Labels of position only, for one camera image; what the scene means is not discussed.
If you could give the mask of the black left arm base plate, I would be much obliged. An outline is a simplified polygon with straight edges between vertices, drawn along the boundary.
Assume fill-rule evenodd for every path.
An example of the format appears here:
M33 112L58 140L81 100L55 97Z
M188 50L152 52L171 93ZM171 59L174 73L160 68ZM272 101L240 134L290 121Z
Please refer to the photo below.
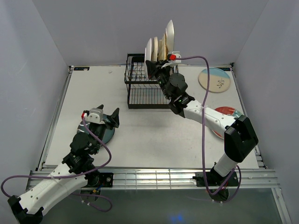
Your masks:
M111 188L113 186L114 173L100 173L95 188Z

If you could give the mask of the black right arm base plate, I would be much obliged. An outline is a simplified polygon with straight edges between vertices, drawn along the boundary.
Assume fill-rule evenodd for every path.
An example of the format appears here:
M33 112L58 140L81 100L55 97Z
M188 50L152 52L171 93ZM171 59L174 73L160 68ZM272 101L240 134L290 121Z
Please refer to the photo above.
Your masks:
M238 177L236 172L234 171L230 178L227 180L229 175L222 177L218 175L217 173L210 173L206 172L206 179L207 179L207 184L208 186L216 187L216 186L221 186L222 183L224 182L224 186L229 186L229 187L236 187L238 186ZM204 187L205 182L204 182L204 174L203 172L196 172L195 175L192 177L196 181L196 186L197 187Z

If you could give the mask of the white plate green red rim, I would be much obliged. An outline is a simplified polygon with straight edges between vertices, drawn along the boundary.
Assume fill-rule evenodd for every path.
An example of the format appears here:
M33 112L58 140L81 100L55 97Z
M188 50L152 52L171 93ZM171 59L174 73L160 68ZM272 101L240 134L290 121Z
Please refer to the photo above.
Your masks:
M147 61L151 61L151 55L152 55L152 38L150 38L147 42L145 53L144 53L144 72L145 75L148 76L148 69L147 69Z

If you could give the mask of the cream pink floral plate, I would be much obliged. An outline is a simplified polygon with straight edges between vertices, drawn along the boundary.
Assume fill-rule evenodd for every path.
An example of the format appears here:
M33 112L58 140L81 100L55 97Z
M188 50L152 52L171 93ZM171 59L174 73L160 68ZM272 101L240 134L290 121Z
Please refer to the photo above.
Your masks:
M152 39L151 60L157 62L158 58L158 37Z

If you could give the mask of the dark teal round plate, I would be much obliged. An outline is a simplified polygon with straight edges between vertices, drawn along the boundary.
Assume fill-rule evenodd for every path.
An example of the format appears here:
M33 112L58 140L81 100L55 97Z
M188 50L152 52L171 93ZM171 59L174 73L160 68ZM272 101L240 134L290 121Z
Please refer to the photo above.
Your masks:
M95 134L99 139L102 140L102 142L104 144L107 144L114 136L115 133L115 128L113 128L112 130L110 129L105 129L105 131L101 131L99 124L93 124L91 125L90 122L85 122L87 128L93 133ZM87 131L87 129L85 128L85 126L83 125L83 122L81 121L77 127L77 133L87 133L89 134L89 132Z

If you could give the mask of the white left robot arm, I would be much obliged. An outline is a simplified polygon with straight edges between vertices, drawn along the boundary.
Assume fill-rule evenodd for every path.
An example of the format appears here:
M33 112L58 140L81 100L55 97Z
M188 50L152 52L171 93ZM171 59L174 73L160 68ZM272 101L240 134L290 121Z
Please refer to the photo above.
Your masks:
M101 147L107 132L119 127L119 108L111 115L103 113L103 105L84 110L83 131L78 130L70 143L70 152L62 162L36 186L20 196L9 196L8 204L18 223L39 224L43 216L61 200L81 187L91 187L91 195L99 197L102 187L112 187L113 173L101 173L94 166L92 155Z

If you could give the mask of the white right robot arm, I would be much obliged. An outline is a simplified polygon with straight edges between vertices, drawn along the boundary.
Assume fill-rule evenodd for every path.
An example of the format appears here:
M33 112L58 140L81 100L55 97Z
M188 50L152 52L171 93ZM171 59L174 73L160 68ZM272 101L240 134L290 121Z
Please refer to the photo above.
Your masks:
M256 132L250 119L241 115L238 118L220 113L186 93L188 87L185 77L180 73L171 73L168 61L145 61L148 78L156 80L168 99L170 109L177 115L199 122L224 138L224 154L207 174L208 182L222 185L238 163L258 144Z

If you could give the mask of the woven bamboo square tray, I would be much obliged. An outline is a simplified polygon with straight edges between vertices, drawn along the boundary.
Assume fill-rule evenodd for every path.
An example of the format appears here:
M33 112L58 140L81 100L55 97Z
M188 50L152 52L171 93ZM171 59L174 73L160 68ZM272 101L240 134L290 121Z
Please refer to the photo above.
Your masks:
M157 60L160 61L166 59L167 59L167 46L166 46L166 33L164 33L162 39L158 41Z

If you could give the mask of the white rectangular plate black rim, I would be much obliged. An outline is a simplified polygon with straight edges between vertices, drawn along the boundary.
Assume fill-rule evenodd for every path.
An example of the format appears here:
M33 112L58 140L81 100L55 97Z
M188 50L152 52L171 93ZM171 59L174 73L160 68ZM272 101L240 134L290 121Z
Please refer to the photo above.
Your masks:
M170 20L166 26L165 29L165 34L166 34L166 47L168 51L172 52L174 51L174 26L173 26L173 21Z

